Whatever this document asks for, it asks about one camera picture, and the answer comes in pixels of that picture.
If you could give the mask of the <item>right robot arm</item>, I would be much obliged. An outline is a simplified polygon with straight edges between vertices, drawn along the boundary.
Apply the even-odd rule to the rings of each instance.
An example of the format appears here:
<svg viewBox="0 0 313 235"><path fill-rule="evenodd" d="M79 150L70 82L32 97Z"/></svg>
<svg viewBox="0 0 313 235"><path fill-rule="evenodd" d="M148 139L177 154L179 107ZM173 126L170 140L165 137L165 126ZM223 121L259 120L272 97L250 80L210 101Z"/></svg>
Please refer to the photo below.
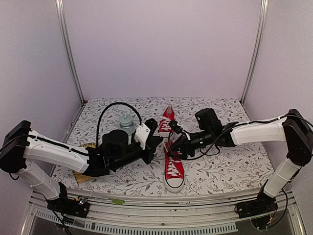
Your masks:
<svg viewBox="0 0 313 235"><path fill-rule="evenodd" d="M312 124L296 109L285 115L250 122L232 122L222 125L215 111L206 108L195 114L200 132L188 133L176 121L170 122L171 130L179 138L169 144L169 155L182 160L194 160L195 151L213 146L235 147L253 142L280 141L287 144L286 158L274 174L265 182L253 202L256 213L264 213L271 207L276 195L307 165L313 156Z"/></svg>

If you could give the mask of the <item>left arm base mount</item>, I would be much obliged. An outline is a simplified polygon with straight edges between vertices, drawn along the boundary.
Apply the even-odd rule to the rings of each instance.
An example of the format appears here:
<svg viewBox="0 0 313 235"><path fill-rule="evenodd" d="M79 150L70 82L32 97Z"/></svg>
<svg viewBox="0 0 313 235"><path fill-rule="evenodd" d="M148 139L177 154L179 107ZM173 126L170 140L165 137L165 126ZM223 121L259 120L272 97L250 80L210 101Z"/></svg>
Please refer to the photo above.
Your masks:
<svg viewBox="0 0 313 235"><path fill-rule="evenodd" d="M47 208L51 211L59 212L61 215L71 215L80 218L87 218L90 203L76 199L47 200Z"/></svg>

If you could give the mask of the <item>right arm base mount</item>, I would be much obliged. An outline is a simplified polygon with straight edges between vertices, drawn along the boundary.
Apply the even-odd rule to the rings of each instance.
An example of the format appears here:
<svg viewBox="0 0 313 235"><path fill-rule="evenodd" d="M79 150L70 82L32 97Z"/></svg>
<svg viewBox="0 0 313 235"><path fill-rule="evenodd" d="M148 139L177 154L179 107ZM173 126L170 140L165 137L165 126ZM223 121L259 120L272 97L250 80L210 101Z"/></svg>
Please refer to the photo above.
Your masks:
<svg viewBox="0 0 313 235"><path fill-rule="evenodd" d="M234 211L239 218L246 218L273 212L278 209L275 197L269 197L263 192L259 193L256 199L239 202L235 205Z"/></svg>

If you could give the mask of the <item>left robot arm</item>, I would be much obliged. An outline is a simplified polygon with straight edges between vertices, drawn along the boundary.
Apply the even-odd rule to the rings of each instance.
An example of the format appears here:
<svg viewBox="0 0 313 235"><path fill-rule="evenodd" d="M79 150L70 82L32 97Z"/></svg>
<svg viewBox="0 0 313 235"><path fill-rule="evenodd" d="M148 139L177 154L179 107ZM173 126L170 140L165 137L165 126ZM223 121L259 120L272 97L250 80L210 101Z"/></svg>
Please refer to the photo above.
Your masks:
<svg viewBox="0 0 313 235"><path fill-rule="evenodd" d="M77 147L47 138L31 129L27 120L17 124L4 138L0 149L0 168L25 179L32 188L53 201L61 212L69 212L73 203L66 187L52 179L35 163L36 160L60 165L84 176L99 177L142 159L150 164L163 138L155 136L149 119L128 134L120 129L110 131L95 147Z"/></svg>

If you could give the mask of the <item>red sneaker with laces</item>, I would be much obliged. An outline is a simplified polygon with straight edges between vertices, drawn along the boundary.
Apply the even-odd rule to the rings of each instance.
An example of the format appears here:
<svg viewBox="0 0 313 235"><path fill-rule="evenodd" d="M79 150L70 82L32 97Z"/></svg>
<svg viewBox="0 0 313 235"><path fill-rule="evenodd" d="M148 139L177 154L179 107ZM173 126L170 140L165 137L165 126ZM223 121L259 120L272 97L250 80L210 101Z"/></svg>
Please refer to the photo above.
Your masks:
<svg viewBox="0 0 313 235"><path fill-rule="evenodd" d="M169 122L175 119L175 113L171 104L167 106L163 115L159 119L159 125L157 128L157 132L162 137L168 137L171 132L171 127L169 126Z"/></svg>

